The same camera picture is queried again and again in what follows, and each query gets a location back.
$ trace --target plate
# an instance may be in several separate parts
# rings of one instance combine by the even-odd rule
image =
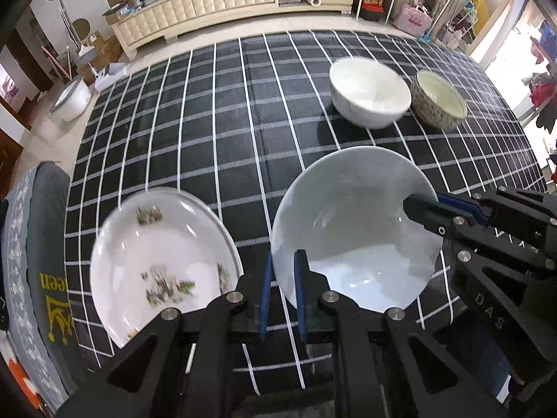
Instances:
[[[329,69],[332,102],[353,124],[383,129],[410,108],[408,85],[394,70],[368,58],[342,58]]]
[[[118,347],[165,308],[206,307],[243,273],[232,237],[198,198],[173,188],[137,193],[102,225],[91,294]]]
[[[307,168],[282,199],[271,234],[275,276],[289,302],[296,306],[297,249],[332,290],[362,308],[384,312],[416,300],[443,239],[406,216],[411,194],[437,200],[419,168],[388,149],[343,149]]]

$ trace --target pink bag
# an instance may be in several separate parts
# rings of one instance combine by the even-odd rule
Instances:
[[[433,20],[429,15],[405,3],[394,20],[394,26],[400,31],[418,37],[425,34],[425,31],[431,26],[431,22]]]

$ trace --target white plate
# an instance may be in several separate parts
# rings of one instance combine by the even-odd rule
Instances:
[[[362,308],[404,309],[416,300],[443,239],[406,216],[411,194],[437,200],[418,167],[383,148],[343,149],[298,176],[271,234],[275,275],[290,303],[296,306],[293,257],[301,248],[311,270]]]
[[[331,96],[339,114],[350,122],[382,129],[411,105],[410,89],[390,67],[368,58],[343,58],[329,70]]]
[[[91,293],[102,325],[123,347],[163,309],[204,308],[234,290],[242,273],[217,216],[195,196],[160,187],[131,196],[102,225]]]

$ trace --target floral patterned plate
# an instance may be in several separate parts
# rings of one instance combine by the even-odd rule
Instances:
[[[199,199],[172,188],[131,196],[99,230],[91,293],[112,340],[123,347],[164,308],[206,307],[243,273],[232,237]]]

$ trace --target large white bowl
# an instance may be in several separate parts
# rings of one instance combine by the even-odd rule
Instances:
[[[336,110],[353,124],[383,129],[410,108],[408,85],[375,60],[343,58],[331,66],[329,77]]]
[[[305,170],[278,207],[271,234],[275,275],[296,306],[293,258],[304,248],[310,269],[360,307],[406,308],[434,273],[442,238],[411,221],[411,195],[437,200],[405,157],[370,146],[327,155]]]
[[[217,216],[195,196],[160,187],[131,196],[102,225],[91,293],[102,325],[123,347],[163,309],[195,311],[234,290],[242,272]]]

